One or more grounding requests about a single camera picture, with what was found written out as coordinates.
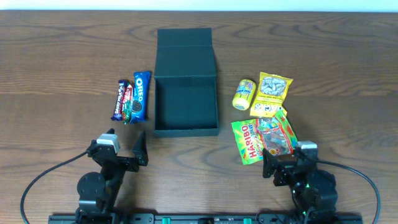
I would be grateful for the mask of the Haribo gummy bag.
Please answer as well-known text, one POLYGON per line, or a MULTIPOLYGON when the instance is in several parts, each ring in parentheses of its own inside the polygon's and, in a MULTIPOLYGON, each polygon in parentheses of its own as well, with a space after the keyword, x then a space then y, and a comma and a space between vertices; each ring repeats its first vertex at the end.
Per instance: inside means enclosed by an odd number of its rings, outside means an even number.
POLYGON ((263 151, 273 156, 293 153, 297 137, 282 110, 270 118, 254 118, 231 123, 242 163, 263 160, 263 151))

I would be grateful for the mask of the purple Dairy Milk bar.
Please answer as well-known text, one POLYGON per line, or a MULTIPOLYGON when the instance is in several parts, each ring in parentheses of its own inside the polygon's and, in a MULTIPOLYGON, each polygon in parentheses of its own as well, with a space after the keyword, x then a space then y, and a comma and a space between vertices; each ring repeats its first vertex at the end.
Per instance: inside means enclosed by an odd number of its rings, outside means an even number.
POLYGON ((127 86, 129 84, 128 80, 119 80, 118 81, 118 95, 116 98, 116 103, 115 107, 113 110, 113 115, 111 117, 111 120, 113 121, 122 121, 123 116, 122 116, 122 111, 123 111, 123 99, 124 99, 124 94, 127 90, 127 86))

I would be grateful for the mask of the red green chocolate bar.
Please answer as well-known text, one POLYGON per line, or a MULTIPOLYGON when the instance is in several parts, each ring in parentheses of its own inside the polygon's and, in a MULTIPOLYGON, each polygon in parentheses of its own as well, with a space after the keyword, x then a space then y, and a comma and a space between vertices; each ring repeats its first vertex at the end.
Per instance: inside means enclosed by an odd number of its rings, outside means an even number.
POLYGON ((123 98, 122 117, 123 123, 128 124, 131 120, 131 103, 133 98, 133 87, 128 84, 123 98))

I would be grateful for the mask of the dark green gift box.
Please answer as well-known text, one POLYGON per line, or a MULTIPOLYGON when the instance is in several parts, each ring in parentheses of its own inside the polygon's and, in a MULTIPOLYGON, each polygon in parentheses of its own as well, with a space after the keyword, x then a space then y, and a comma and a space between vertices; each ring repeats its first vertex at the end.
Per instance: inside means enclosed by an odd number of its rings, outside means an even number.
POLYGON ((218 135, 217 72, 210 28, 159 29, 154 79, 155 136, 218 135))

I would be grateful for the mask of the yellow Hacks candy bag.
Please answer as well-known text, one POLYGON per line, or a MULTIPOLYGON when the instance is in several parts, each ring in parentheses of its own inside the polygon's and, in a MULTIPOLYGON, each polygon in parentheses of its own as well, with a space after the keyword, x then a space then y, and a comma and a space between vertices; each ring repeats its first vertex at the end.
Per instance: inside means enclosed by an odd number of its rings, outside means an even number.
POLYGON ((250 116, 271 118, 278 111, 286 115, 283 103, 292 82, 292 78, 261 72, 250 116))

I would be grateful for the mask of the blue Oreo cookie pack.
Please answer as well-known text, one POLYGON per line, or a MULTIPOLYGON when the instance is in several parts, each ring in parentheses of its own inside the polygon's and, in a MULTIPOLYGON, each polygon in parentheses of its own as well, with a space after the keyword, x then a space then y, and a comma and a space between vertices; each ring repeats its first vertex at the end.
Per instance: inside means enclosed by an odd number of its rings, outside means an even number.
POLYGON ((134 89, 131 103, 131 124, 146 120, 147 95, 150 76, 151 71, 134 73, 134 89))

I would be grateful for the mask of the yellow Mentos bottle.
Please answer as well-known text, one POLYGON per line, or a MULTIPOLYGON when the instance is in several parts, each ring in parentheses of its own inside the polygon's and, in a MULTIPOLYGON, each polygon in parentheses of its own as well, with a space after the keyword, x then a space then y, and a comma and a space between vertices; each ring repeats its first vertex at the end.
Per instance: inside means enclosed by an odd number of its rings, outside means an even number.
POLYGON ((255 90, 256 84, 252 80, 241 80, 232 100, 233 107, 238 110, 247 110, 251 105, 255 90))

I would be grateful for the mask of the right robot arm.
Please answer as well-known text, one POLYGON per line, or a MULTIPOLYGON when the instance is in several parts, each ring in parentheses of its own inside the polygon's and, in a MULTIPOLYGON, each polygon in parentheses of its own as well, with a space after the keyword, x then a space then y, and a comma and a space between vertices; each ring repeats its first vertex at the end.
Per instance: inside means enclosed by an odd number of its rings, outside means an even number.
POLYGON ((293 150, 295 161, 278 161, 263 150, 263 178, 273 177, 276 187, 290 189, 295 210, 284 223, 333 223, 336 220, 335 176, 317 168, 318 149, 312 143, 300 143, 293 150))

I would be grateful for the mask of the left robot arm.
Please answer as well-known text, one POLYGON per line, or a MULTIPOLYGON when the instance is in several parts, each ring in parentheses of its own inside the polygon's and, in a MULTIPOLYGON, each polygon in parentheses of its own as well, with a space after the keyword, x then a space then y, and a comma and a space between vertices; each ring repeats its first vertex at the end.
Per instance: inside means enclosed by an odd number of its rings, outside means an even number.
POLYGON ((99 172, 85 174, 77 184, 80 196, 75 212, 75 223, 121 223, 126 217, 114 209, 119 189, 126 172, 138 172, 148 164, 145 132, 139 135, 132 152, 133 157, 118 156, 121 146, 111 128, 92 140, 86 149, 88 157, 100 167, 99 172))

